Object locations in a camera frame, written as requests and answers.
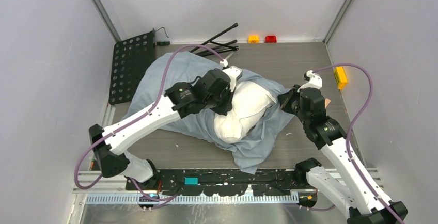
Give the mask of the white pillow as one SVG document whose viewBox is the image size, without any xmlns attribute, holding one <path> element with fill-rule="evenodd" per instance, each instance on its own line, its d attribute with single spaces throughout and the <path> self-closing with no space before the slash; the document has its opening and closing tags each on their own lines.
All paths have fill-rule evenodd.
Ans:
<svg viewBox="0 0 438 224">
<path fill-rule="evenodd" d="M 213 120 L 217 137 L 228 144 L 242 140 L 276 100 L 262 86 L 244 81 L 237 85 L 231 103 L 226 115 L 216 114 Z"/>
</svg>

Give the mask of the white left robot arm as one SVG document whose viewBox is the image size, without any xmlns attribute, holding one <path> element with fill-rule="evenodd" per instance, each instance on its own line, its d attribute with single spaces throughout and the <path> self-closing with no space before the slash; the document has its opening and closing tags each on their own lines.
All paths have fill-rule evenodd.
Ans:
<svg viewBox="0 0 438 224">
<path fill-rule="evenodd" d="M 159 177 L 151 161 L 127 152 L 137 141 L 161 127 L 211 109 L 225 115 L 232 109 L 232 97 L 242 70 L 237 67 L 209 70 L 195 82 L 177 82 L 151 105 L 116 124 L 89 129 L 93 152 L 104 178 L 117 175 L 137 181 L 152 190 Z"/>
</svg>

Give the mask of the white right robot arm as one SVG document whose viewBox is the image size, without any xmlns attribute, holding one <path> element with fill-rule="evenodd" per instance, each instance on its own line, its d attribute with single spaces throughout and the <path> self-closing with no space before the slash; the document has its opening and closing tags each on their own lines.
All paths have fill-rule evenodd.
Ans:
<svg viewBox="0 0 438 224">
<path fill-rule="evenodd" d="M 314 158 L 295 166 L 295 182 L 301 188 L 313 186 L 342 213 L 347 223 L 403 223 L 408 210 L 393 201 L 376 183 L 347 143 L 347 134 L 338 121 L 326 114 L 325 98 L 316 88 L 292 90 L 278 97 L 281 110 L 295 115 L 306 137 L 335 166 L 340 183 Z"/>
</svg>

